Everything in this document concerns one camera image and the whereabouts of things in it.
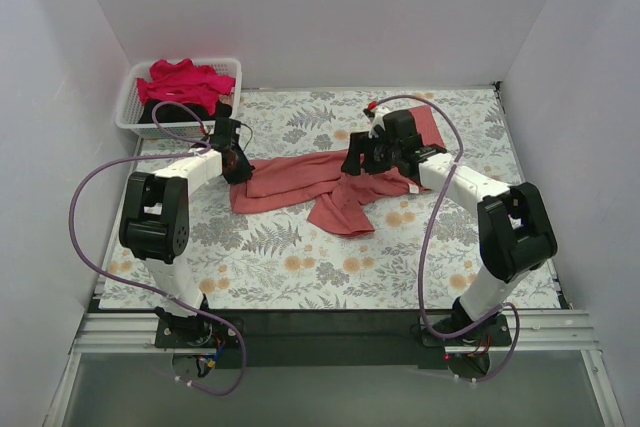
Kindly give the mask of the salmon pink t-shirt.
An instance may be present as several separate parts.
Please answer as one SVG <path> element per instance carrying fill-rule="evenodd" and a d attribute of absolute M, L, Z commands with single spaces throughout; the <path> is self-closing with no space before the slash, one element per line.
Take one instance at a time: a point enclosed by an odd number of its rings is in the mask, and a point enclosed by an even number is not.
<path fill-rule="evenodd" d="M 341 171 L 346 155 L 341 150 L 255 160 L 251 179 L 230 187 L 231 210 L 256 214 L 313 200 L 310 223 L 335 235 L 357 237 L 375 231 L 366 205 L 422 190 L 396 168 L 349 176 Z"/>

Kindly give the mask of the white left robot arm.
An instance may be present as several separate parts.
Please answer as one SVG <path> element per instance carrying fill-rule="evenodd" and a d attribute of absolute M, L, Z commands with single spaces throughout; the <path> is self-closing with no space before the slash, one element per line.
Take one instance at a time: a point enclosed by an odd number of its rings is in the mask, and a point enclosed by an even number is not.
<path fill-rule="evenodd" d="M 154 172 L 129 176 L 119 226 L 120 244 L 140 260 L 155 287 L 167 295 L 155 309 L 172 333 L 191 342 L 211 334 L 212 322 L 194 313 L 208 307 L 189 269 L 189 197 L 209 181 L 223 177 L 230 185 L 252 177 L 254 167 L 239 145 L 241 123 L 230 118 L 215 122 L 204 144 L 187 157 Z"/>

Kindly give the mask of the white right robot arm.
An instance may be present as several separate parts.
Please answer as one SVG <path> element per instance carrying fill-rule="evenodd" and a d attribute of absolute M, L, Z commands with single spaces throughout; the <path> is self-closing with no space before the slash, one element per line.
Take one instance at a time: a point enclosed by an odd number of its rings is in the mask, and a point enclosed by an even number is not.
<path fill-rule="evenodd" d="M 350 176 L 397 169 L 405 178 L 450 200 L 478 224 L 482 266 L 453 304 L 448 318 L 423 323 L 438 339 L 478 334 L 505 308 L 506 300 L 532 271 L 556 255 L 558 244 L 539 189 L 492 179 L 461 164 L 438 144 L 426 144 L 408 110 L 375 104 L 364 109 L 371 126 L 351 135 L 342 171 Z"/>

